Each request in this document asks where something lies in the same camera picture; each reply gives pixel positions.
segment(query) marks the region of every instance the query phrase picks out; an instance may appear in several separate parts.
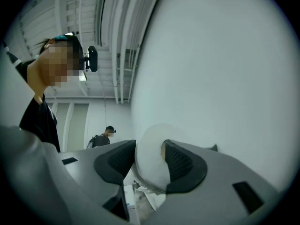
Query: person wearing cap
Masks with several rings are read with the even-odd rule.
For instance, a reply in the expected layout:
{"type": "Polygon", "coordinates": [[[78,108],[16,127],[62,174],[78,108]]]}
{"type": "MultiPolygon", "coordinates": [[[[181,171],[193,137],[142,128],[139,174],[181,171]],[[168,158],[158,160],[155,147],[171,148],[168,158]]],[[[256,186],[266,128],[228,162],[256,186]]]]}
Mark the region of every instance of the person wearing cap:
{"type": "Polygon", "coordinates": [[[70,77],[83,71],[83,49],[76,36],[59,35],[42,43],[39,55],[34,60],[21,62],[16,69],[35,92],[27,107],[20,128],[39,137],[42,142],[51,143],[60,152],[56,124],[57,120],[45,101],[44,91],[69,81],[70,77]]]}
{"type": "Polygon", "coordinates": [[[110,141],[108,137],[113,137],[114,133],[115,133],[114,128],[112,126],[108,126],[105,132],[95,139],[92,148],[109,145],[110,141]]]}

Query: ear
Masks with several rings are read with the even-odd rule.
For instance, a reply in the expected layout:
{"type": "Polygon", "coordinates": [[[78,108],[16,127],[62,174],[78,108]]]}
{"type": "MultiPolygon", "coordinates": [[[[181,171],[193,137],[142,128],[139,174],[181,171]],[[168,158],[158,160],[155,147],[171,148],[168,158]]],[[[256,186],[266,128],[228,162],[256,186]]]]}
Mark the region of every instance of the ear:
{"type": "Polygon", "coordinates": [[[54,38],[51,38],[44,46],[44,49],[49,48],[54,43],[54,38]]]}

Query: toilet paper roll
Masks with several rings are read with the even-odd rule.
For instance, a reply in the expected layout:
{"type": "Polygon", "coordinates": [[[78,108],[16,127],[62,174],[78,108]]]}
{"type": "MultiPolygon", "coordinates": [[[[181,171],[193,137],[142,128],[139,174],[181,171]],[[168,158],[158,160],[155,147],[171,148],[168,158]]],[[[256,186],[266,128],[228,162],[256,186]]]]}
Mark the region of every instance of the toilet paper roll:
{"type": "Polygon", "coordinates": [[[166,186],[170,183],[170,172],[162,149],[167,139],[189,143],[182,129],[161,123],[150,127],[144,133],[135,150],[138,175],[146,182],[145,186],[161,192],[165,192],[166,186]]]}

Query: ceiling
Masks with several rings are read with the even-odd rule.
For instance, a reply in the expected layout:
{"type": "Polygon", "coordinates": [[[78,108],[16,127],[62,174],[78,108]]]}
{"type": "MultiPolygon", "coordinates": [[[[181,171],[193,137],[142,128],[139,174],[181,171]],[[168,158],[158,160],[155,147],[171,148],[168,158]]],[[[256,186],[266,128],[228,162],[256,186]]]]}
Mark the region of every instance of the ceiling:
{"type": "Polygon", "coordinates": [[[114,98],[129,102],[137,58],[157,0],[28,0],[4,38],[21,61],[35,58],[45,38],[75,32],[84,51],[98,52],[87,81],[49,87],[47,98],[114,98]]]}

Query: backpack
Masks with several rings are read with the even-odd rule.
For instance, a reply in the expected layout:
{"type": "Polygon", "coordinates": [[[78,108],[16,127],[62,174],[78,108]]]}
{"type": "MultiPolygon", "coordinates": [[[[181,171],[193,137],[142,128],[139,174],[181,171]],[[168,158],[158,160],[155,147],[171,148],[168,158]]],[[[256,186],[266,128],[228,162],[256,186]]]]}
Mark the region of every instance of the backpack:
{"type": "Polygon", "coordinates": [[[93,148],[93,144],[94,144],[94,142],[95,142],[95,140],[96,140],[97,137],[98,137],[98,135],[92,137],[92,139],[89,141],[89,144],[88,144],[88,146],[86,147],[86,149],[88,149],[88,148],[93,148]]]}

